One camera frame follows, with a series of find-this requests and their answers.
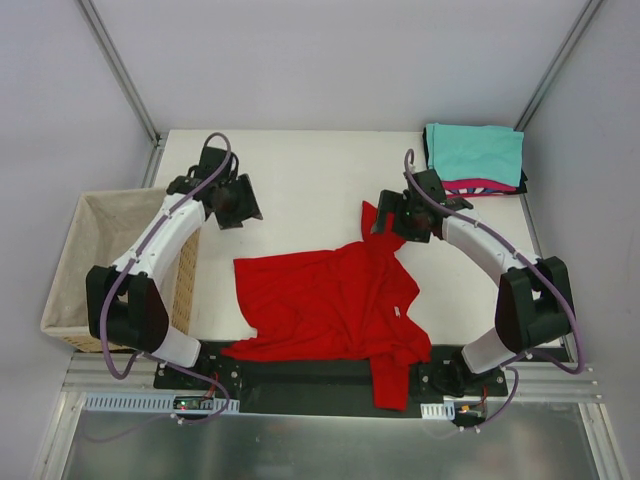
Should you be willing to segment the pink t shirt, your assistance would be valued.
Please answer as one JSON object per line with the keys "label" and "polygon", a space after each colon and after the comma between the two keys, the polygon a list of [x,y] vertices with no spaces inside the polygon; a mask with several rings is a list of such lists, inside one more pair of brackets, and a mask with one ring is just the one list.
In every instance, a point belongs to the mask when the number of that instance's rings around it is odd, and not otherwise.
{"label": "pink t shirt", "polygon": [[442,186],[448,197],[483,197],[511,195],[517,192],[514,186],[487,179],[464,179],[443,181]]}

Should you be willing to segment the red t shirt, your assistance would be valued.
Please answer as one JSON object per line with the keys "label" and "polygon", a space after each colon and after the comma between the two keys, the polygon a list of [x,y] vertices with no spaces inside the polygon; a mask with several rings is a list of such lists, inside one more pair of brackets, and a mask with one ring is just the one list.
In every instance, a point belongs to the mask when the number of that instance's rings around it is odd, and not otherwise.
{"label": "red t shirt", "polygon": [[238,305],[256,335],[224,355],[366,360],[375,407],[405,410],[410,367],[430,361],[432,344],[408,315],[420,289],[396,257],[405,242],[391,230],[372,233],[377,213],[363,202],[360,240],[335,250],[235,260]]}

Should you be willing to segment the black t shirt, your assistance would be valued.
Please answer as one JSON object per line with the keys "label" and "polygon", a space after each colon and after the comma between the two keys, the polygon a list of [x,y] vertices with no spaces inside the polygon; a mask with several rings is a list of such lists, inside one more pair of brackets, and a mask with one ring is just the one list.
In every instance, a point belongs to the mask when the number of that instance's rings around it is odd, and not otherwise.
{"label": "black t shirt", "polygon": [[[422,139],[423,139],[424,155],[425,155],[427,166],[429,167],[429,165],[428,165],[428,157],[426,156],[427,150],[426,150],[426,141],[425,141],[425,127],[423,128]],[[525,174],[524,170],[522,169],[521,181],[520,181],[520,184],[516,187],[517,188],[517,192],[515,194],[511,194],[511,195],[518,195],[518,194],[525,193],[527,191],[526,181],[527,181],[527,175]]]}

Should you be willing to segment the wicker basket with cloth liner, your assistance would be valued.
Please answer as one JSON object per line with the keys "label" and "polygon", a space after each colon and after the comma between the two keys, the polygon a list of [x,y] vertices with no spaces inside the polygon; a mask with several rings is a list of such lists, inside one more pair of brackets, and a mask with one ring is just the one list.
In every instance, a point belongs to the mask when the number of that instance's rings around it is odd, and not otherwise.
{"label": "wicker basket with cloth liner", "polygon": [[[86,275],[108,267],[134,244],[161,208],[162,188],[83,193],[60,257],[41,319],[41,331],[81,352],[96,353],[90,335]],[[195,231],[174,257],[159,287],[171,325],[189,332],[200,232]]]}

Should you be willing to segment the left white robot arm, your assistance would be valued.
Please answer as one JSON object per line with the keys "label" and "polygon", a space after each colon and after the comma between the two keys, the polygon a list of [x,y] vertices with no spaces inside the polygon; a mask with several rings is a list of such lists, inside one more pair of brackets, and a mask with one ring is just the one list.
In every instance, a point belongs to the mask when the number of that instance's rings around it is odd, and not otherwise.
{"label": "left white robot arm", "polygon": [[262,217],[250,177],[228,147],[204,145],[197,164],[167,187],[159,210],[134,244],[110,266],[86,275],[90,335],[177,366],[188,388],[204,387],[210,363],[202,344],[172,326],[159,287],[187,240],[209,219],[222,230]]}

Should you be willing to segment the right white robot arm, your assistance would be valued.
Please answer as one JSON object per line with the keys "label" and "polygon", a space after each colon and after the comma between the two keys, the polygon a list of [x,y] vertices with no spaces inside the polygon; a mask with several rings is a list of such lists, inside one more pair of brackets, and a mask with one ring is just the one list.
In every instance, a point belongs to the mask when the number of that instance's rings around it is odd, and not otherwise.
{"label": "right white robot arm", "polygon": [[382,191],[372,231],[411,242],[445,241],[498,288],[493,327],[434,368],[430,384],[439,393],[473,394],[496,369],[571,332],[575,315],[565,263],[518,250],[469,201],[447,197],[435,171],[408,174],[403,192]]}

